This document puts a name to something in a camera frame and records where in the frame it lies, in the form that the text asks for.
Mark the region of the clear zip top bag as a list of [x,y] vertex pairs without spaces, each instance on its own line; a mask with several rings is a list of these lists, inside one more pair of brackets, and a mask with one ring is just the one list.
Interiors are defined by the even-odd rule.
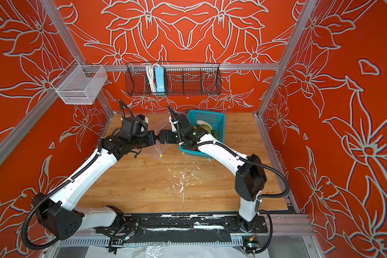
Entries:
[[[163,129],[170,129],[170,122],[166,122],[162,127],[158,127],[154,130],[155,134],[159,134]],[[159,140],[156,141],[155,151],[157,152],[158,159],[161,160],[163,158],[163,153],[170,146],[170,144],[160,144]]]

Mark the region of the green cabbage toy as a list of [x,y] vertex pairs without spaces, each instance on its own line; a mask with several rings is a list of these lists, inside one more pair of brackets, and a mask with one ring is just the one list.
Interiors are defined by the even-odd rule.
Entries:
[[212,128],[208,125],[200,125],[200,128],[202,128],[203,130],[205,130],[207,133],[212,133]]

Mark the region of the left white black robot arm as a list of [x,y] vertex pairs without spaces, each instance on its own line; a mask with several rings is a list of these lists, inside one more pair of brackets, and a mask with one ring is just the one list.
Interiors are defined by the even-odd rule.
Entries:
[[[123,228],[132,228],[119,208],[108,205],[103,208],[80,209],[79,200],[89,188],[123,156],[139,155],[145,147],[154,146],[157,137],[148,129],[148,118],[144,115],[123,115],[121,127],[111,135],[100,138],[91,157],[70,177],[48,193],[38,193],[32,200],[32,209],[21,228],[21,240],[31,250],[46,249],[59,240],[66,240],[78,231],[94,229],[109,237],[120,239]],[[29,237],[29,225],[36,218],[54,239],[45,244],[35,244]]]

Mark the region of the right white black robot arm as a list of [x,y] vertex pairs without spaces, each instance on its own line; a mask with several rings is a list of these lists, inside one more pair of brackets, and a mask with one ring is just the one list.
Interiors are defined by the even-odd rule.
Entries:
[[[186,115],[175,112],[170,105],[167,105],[167,108],[172,129],[160,131],[160,143],[179,144],[186,152],[202,152],[224,165],[235,176],[235,191],[240,196],[239,216],[243,221],[254,221],[259,214],[262,199],[282,198],[289,193],[290,184],[286,177],[277,169],[261,163],[257,155],[247,156],[229,148],[206,129],[193,126]],[[281,193],[262,192],[267,182],[266,170],[283,181],[284,190]]]

